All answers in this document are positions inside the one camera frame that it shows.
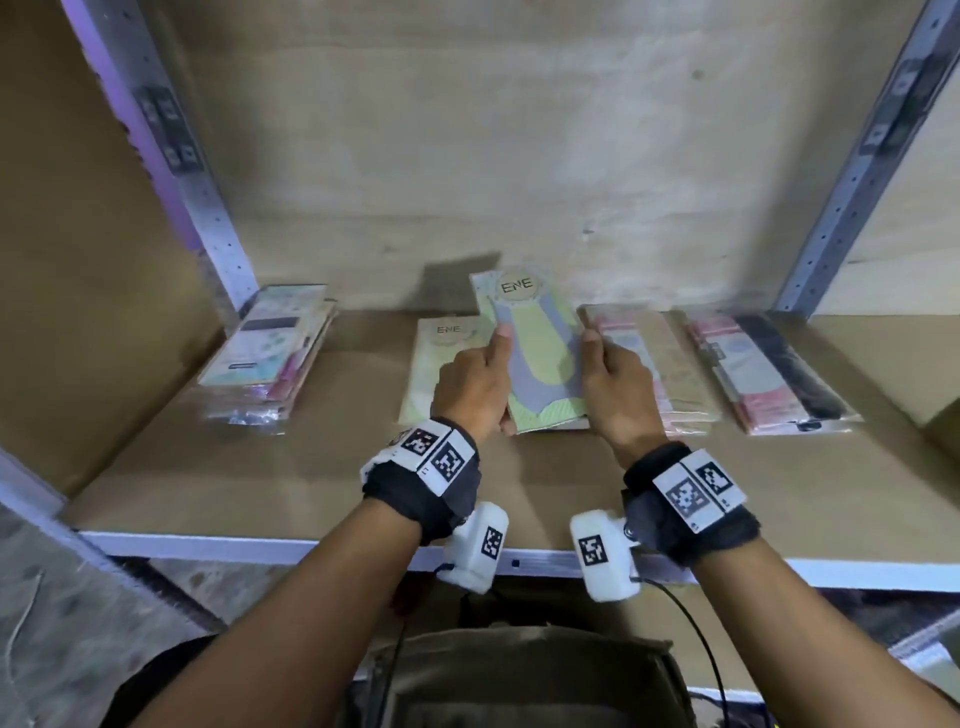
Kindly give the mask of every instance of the shelf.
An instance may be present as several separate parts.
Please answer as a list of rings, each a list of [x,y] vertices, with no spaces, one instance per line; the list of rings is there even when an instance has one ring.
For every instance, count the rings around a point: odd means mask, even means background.
[[[282,436],[168,405],[64,510],[88,531],[319,539],[359,500],[358,472],[397,431],[416,316],[342,314]],[[960,476],[875,386],[816,337],[801,352],[867,418],[856,432],[756,438],[724,422],[690,438],[728,468],[767,539],[793,559],[960,563]],[[495,436],[480,497],[507,546],[569,549],[569,518],[620,507],[620,472],[587,432]]]

